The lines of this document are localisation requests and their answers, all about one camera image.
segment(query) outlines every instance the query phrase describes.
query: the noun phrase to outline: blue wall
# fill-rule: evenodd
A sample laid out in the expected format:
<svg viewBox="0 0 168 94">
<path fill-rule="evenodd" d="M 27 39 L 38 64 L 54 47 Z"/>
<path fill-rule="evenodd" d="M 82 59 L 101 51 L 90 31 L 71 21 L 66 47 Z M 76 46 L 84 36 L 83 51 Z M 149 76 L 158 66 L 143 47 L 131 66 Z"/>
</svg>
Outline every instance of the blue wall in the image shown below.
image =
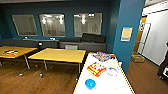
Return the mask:
<svg viewBox="0 0 168 94">
<path fill-rule="evenodd" d="M 119 61 L 122 61 L 122 68 L 125 73 L 128 71 L 134 43 L 136 41 L 141 13 L 145 5 L 145 0 L 121 0 L 116 28 L 114 53 Z M 123 27 L 132 27 L 132 37 L 129 42 L 121 42 Z"/>
<path fill-rule="evenodd" d="M 38 36 L 28 38 L 49 39 L 49 37 L 42 36 L 39 14 L 63 13 L 65 15 L 66 37 L 73 38 L 74 13 L 103 13 L 102 35 L 106 36 L 108 53 L 114 53 L 118 60 L 123 62 L 123 70 L 127 73 L 144 4 L 145 0 L 79 0 L 4 4 L 1 7 L 9 29 L 6 35 L 11 35 L 12 38 L 17 39 L 22 39 L 23 37 L 18 36 L 16 33 L 11 17 L 14 14 L 34 15 Z M 132 37 L 129 42 L 120 41 L 123 27 L 133 27 Z"/>
<path fill-rule="evenodd" d="M 5 17 L 3 15 L 3 12 L 0 7 L 0 39 L 6 39 L 6 38 L 11 38 L 10 33 L 7 28 L 7 24 L 5 21 Z"/>
<path fill-rule="evenodd" d="M 107 43 L 107 52 L 112 53 L 115 33 L 118 22 L 118 14 L 120 8 L 120 0 L 111 0 L 111 13 L 109 18 L 109 26 L 106 35 L 106 43 Z"/>
<path fill-rule="evenodd" d="M 74 37 L 73 14 L 75 13 L 103 13 L 103 23 L 101 34 L 106 36 L 106 27 L 110 12 L 109 0 L 79 0 L 63 2 L 45 2 L 45 3 L 22 3 L 22 4 L 5 4 L 2 5 L 3 12 L 8 24 L 9 32 L 13 38 L 22 39 L 24 36 L 18 36 L 11 15 L 16 14 L 33 14 L 37 27 L 38 36 L 29 37 L 29 39 L 49 39 L 42 36 L 42 30 L 39 21 L 39 14 L 62 13 L 65 15 L 65 32 L 66 37 Z"/>
</svg>

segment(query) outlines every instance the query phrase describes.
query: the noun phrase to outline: table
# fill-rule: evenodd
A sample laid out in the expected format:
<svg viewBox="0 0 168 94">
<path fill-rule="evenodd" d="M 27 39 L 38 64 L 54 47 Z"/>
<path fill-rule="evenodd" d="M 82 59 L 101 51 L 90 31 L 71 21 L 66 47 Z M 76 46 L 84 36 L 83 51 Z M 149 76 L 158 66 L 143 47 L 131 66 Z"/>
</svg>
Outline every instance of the table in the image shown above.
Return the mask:
<svg viewBox="0 0 168 94">
<path fill-rule="evenodd" d="M 36 50 L 37 48 L 26 48 L 26 47 L 11 47 L 11 46 L 2 46 L 0 47 L 0 58 L 18 58 L 20 56 L 24 56 L 26 64 L 27 64 L 27 68 L 30 69 L 26 54 L 30 53 L 34 50 Z M 15 55 L 7 55 L 5 53 L 5 51 L 17 51 L 18 53 Z"/>
<path fill-rule="evenodd" d="M 48 61 L 60 61 L 60 62 L 73 62 L 79 64 L 79 73 L 80 73 L 80 63 L 82 63 L 84 55 L 84 50 L 67 50 L 67 49 L 54 49 L 54 48 L 46 48 L 38 53 L 35 53 L 32 56 L 29 56 L 29 59 L 38 59 L 44 60 L 44 66 L 47 70 Z"/>
<path fill-rule="evenodd" d="M 89 54 L 86 59 L 73 94 L 134 94 L 134 91 L 116 58 L 110 59 L 106 62 L 100 62 L 92 55 L 93 54 Z M 105 67 L 109 64 L 115 65 L 116 69 L 118 69 L 117 76 L 110 76 L 106 70 L 99 77 L 94 77 L 92 73 L 87 70 L 87 67 L 94 62 Z M 91 90 L 85 85 L 87 79 L 93 79 L 96 83 L 96 86 Z"/>
</svg>

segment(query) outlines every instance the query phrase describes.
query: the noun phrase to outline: doorway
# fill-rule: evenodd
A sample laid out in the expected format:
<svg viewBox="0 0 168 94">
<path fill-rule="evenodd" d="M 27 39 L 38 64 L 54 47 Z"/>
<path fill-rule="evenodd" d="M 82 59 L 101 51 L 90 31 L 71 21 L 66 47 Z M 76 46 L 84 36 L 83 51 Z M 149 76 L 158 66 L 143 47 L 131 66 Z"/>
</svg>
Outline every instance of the doorway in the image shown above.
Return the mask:
<svg viewBox="0 0 168 94">
<path fill-rule="evenodd" d="M 141 37 L 142 37 L 142 33 L 145 27 L 145 22 L 146 22 L 146 17 L 147 16 L 142 16 L 141 21 L 140 21 L 140 25 L 139 25 L 139 30 L 138 30 L 138 34 L 137 34 L 137 38 L 136 38 L 136 42 L 134 45 L 134 49 L 133 49 L 133 53 L 137 53 L 138 52 L 138 47 L 141 41 Z"/>
</svg>

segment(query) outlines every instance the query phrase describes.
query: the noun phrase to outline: wall sign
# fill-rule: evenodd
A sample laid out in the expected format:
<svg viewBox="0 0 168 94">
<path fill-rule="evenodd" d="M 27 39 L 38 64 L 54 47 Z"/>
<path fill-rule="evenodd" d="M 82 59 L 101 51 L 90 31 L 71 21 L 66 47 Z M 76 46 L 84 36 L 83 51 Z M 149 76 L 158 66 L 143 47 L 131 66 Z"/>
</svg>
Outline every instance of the wall sign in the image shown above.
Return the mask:
<svg viewBox="0 0 168 94">
<path fill-rule="evenodd" d="M 121 35 L 121 41 L 130 41 L 132 34 L 132 28 L 131 27 L 123 27 L 122 35 Z"/>
</svg>

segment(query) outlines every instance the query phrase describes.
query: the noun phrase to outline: window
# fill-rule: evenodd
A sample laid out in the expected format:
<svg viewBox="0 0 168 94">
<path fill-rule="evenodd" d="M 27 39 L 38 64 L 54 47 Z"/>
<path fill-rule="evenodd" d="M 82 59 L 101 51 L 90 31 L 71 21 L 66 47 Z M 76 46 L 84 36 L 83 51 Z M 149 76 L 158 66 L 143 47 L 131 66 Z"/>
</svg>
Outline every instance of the window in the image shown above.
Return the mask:
<svg viewBox="0 0 168 94">
<path fill-rule="evenodd" d="M 40 14 L 43 36 L 65 36 L 63 14 Z"/>
<path fill-rule="evenodd" d="M 12 18 L 19 36 L 37 35 L 33 15 L 12 15 Z"/>
<path fill-rule="evenodd" d="M 82 37 L 83 33 L 101 35 L 102 13 L 75 14 L 74 34 Z"/>
</svg>

